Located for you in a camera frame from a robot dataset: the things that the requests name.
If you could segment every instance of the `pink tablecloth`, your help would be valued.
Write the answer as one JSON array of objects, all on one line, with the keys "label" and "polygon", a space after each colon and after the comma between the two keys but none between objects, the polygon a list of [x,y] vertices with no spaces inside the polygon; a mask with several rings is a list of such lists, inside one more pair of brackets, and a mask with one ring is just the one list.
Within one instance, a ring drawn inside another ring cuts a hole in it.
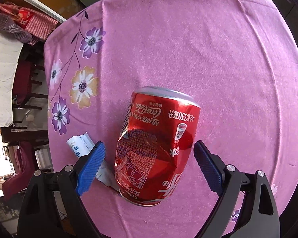
[{"label": "pink tablecloth", "polygon": [[[298,49],[271,0],[102,0],[51,34],[45,68],[56,171],[76,162],[66,140],[85,131],[105,143],[113,167],[132,91],[162,86],[201,105],[196,140],[240,171],[264,170],[279,214],[289,202],[298,181]],[[188,238],[217,195],[191,154],[157,206],[135,206],[98,181],[82,200],[110,237]]]}]

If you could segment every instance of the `purple flower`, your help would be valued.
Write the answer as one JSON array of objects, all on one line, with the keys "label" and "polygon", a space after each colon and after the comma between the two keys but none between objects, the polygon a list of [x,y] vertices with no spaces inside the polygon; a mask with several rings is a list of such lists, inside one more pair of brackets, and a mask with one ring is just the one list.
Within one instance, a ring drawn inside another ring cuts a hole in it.
[{"label": "purple flower", "polygon": [[237,222],[238,216],[240,214],[240,209],[236,210],[235,213],[232,215],[232,222]]},{"label": "purple flower", "polygon": [[92,53],[98,53],[104,41],[103,36],[106,34],[101,28],[92,28],[86,32],[86,37],[81,41],[80,51],[83,51],[82,57],[87,59],[91,57]]},{"label": "purple flower", "polygon": [[67,107],[65,99],[60,97],[58,103],[54,102],[52,114],[54,130],[59,131],[60,135],[66,133],[66,125],[70,123],[70,109]]}]

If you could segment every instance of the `crushed red can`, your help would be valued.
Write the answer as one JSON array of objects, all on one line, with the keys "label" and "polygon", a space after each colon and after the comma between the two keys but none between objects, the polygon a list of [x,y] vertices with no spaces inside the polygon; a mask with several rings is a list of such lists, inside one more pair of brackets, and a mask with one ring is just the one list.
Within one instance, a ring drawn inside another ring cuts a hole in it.
[{"label": "crushed red can", "polygon": [[117,144],[115,177],[121,195],[140,206],[170,197],[189,158],[200,106],[160,87],[133,92]]}]

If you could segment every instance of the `silver screw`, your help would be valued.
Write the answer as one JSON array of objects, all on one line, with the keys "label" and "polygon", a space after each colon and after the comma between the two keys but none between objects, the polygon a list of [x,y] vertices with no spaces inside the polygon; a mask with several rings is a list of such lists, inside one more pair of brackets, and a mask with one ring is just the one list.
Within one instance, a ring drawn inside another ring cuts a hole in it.
[{"label": "silver screw", "polygon": [[40,174],[41,174],[41,171],[40,170],[37,170],[37,171],[34,172],[34,175],[35,176],[39,176]]},{"label": "silver screw", "polygon": [[257,171],[257,173],[258,173],[258,175],[261,176],[261,177],[264,177],[264,176],[265,176],[264,171],[259,170],[259,171]]},{"label": "silver screw", "polygon": [[65,170],[66,172],[70,172],[70,171],[73,170],[73,166],[72,166],[72,165],[67,165],[67,166],[64,168],[64,170]]},{"label": "silver screw", "polygon": [[229,170],[230,172],[234,172],[234,171],[235,171],[235,166],[233,166],[233,165],[228,165],[226,168],[227,168],[227,170]]}]

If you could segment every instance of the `blue rubber pad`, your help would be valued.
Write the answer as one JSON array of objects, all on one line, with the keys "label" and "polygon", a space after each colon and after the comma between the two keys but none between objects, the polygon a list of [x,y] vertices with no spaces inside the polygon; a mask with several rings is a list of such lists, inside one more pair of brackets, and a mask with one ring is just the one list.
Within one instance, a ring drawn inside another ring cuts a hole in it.
[{"label": "blue rubber pad", "polygon": [[216,192],[218,196],[220,196],[223,193],[223,177],[215,166],[210,152],[206,151],[200,141],[198,141],[194,145],[193,153],[211,191]]},{"label": "blue rubber pad", "polygon": [[79,196],[89,190],[91,183],[93,182],[95,175],[105,158],[105,145],[100,142],[99,145],[91,150],[89,157],[77,178],[76,192]]}]

